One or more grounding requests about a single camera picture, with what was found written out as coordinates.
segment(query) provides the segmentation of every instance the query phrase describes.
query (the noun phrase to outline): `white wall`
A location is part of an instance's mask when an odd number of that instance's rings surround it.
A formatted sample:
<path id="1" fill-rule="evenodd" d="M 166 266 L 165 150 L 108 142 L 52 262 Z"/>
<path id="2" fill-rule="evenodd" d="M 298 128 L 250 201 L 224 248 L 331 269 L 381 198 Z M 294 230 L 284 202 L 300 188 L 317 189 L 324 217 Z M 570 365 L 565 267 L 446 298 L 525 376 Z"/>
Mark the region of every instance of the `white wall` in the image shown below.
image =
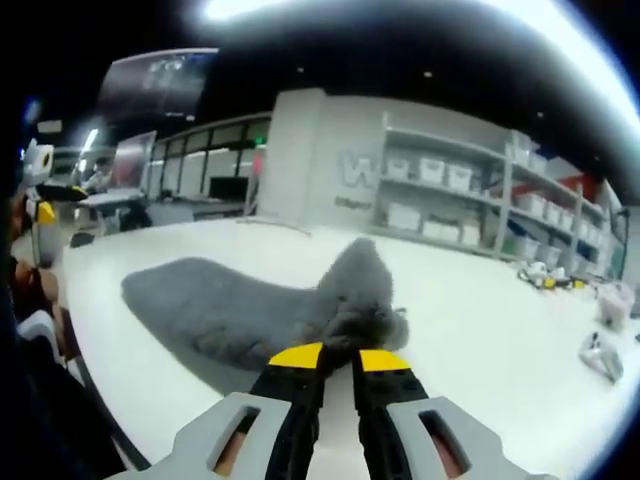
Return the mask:
<path id="1" fill-rule="evenodd" d="M 370 223 L 385 121 L 497 152 L 509 138 L 504 128 L 428 105 L 329 97 L 319 89 L 283 92 L 273 112 L 258 213 L 352 228 Z"/>

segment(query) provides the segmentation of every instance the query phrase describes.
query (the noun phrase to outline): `gray rug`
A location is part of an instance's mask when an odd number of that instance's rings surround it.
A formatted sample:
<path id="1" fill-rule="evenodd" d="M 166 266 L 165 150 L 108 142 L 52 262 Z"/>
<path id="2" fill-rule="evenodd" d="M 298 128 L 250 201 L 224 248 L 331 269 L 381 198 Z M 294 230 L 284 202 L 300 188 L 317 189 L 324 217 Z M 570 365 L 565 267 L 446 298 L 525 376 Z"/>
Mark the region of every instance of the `gray rug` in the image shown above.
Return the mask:
<path id="1" fill-rule="evenodd" d="M 286 251 L 282 256 L 287 261 Z M 409 331 L 391 307 L 392 283 L 375 244 L 360 238 L 314 289 L 273 285 L 209 260 L 184 258 L 129 275 L 122 295 L 165 344 L 260 370 L 273 355 L 304 343 L 404 347 Z"/>

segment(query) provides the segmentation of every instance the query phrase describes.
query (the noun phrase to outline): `toy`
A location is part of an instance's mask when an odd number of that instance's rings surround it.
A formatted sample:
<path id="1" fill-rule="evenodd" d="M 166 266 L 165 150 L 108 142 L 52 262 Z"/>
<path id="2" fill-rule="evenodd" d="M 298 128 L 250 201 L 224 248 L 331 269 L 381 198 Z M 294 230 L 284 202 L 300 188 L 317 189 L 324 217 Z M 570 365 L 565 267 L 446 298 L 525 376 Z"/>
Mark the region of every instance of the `toy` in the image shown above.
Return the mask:
<path id="1" fill-rule="evenodd" d="M 542 262 L 525 264 L 518 270 L 518 278 L 539 290 L 552 290 L 556 285 L 556 280 L 549 275 L 547 266 Z"/>
<path id="2" fill-rule="evenodd" d="M 589 368 L 604 375 L 612 383 L 617 382 L 624 373 L 620 356 L 616 349 L 598 332 L 589 335 L 579 351 L 580 360 Z"/>

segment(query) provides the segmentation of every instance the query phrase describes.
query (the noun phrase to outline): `black ceiling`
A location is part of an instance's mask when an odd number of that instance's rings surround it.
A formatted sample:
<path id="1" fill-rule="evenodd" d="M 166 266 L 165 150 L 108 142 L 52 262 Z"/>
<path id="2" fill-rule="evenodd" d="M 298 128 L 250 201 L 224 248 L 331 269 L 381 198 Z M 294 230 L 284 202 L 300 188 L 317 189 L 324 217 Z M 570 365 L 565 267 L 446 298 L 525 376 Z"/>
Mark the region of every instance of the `black ceiling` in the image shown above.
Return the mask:
<path id="1" fill-rule="evenodd" d="M 421 101 L 526 131 L 609 178 L 623 202 L 640 204 L 635 132 L 577 81 L 555 48 L 492 7 L 476 0 L 297 0 L 220 25 L 202 18 L 205 3 L 116 1 L 83 13 L 84 21 L 64 2 L 40 7 L 42 19 L 31 23 L 55 33 L 29 59 L 47 73 L 27 87 L 42 98 L 47 118 L 78 120 L 91 114 L 112 60 L 223 46 L 202 99 L 203 121 L 269 109 L 277 91 L 296 86 Z M 604 1 L 574 3 L 638 85 L 634 7 L 625 13 Z"/>

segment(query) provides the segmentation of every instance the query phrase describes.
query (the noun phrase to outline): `plastic bin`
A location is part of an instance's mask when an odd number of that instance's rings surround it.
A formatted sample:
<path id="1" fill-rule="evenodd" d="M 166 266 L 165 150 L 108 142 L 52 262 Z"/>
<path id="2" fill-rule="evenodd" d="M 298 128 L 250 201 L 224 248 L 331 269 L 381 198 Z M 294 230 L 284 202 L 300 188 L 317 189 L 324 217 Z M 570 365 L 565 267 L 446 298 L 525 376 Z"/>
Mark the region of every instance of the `plastic bin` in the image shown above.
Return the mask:
<path id="1" fill-rule="evenodd" d="M 532 153 L 529 157 L 529 168 L 540 175 L 547 171 L 547 160 L 540 155 Z"/>
<path id="2" fill-rule="evenodd" d="M 520 208 L 536 217 L 544 215 L 547 200 L 535 193 L 527 193 L 517 198 L 516 203 Z"/>
<path id="3" fill-rule="evenodd" d="M 547 202 L 544 207 L 544 218 L 553 225 L 560 225 L 562 209 L 552 202 Z"/>
<path id="4" fill-rule="evenodd" d="M 478 223 L 463 223 L 460 226 L 460 243 L 477 246 L 480 244 L 480 226 Z"/>
<path id="5" fill-rule="evenodd" d="M 531 138 L 518 132 L 515 138 L 515 143 L 508 143 L 505 153 L 508 157 L 513 158 L 514 163 L 528 166 L 529 159 L 531 158 L 531 152 L 533 150 L 534 145 Z"/>
<path id="6" fill-rule="evenodd" d="M 535 260 L 540 248 L 540 242 L 529 237 L 517 237 L 515 241 L 515 254 L 527 260 Z"/>
<path id="7" fill-rule="evenodd" d="M 589 239 L 591 238 L 592 227 L 593 225 L 591 225 L 588 221 L 582 220 L 582 222 L 580 222 L 580 226 L 578 227 L 578 238 L 583 242 L 588 243 Z"/>
<path id="8" fill-rule="evenodd" d="M 551 245 L 540 245 L 538 248 L 537 259 L 543 262 L 549 270 L 553 270 L 558 266 L 558 260 L 562 249 Z"/>
<path id="9" fill-rule="evenodd" d="M 560 212 L 560 227 L 567 232 L 573 231 L 573 222 L 576 216 L 569 210 L 562 209 Z"/>
<path id="10" fill-rule="evenodd" d="M 589 225 L 588 243 L 590 243 L 594 247 L 600 247 L 602 244 L 602 232 L 595 225 Z"/>
<path id="11" fill-rule="evenodd" d="M 389 204 L 389 226 L 417 231 L 420 226 L 420 212 L 415 208 L 391 203 Z"/>
<path id="12" fill-rule="evenodd" d="M 460 242 L 460 226 L 459 225 L 442 225 L 440 231 L 440 239 L 445 242 L 459 243 Z"/>
<path id="13" fill-rule="evenodd" d="M 425 220 L 422 224 L 422 235 L 427 238 L 440 240 L 442 234 L 442 224 L 434 220 Z"/>
<path id="14" fill-rule="evenodd" d="M 390 158 L 387 161 L 387 176 L 398 180 L 408 179 L 409 162 L 402 158 Z"/>
<path id="15" fill-rule="evenodd" d="M 471 177 L 473 172 L 470 168 L 459 165 L 449 165 L 447 168 L 447 186 L 454 190 L 468 192 L 471 188 Z"/>
<path id="16" fill-rule="evenodd" d="M 445 163 L 442 160 L 423 157 L 420 159 L 420 180 L 423 182 L 443 183 Z"/>
<path id="17" fill-rule="evenodd" d="M 574 254 L 569 258 L 567 273 L 571 275 L 583 275 L 587 268 L 587 259 L 581 255 Z"/>

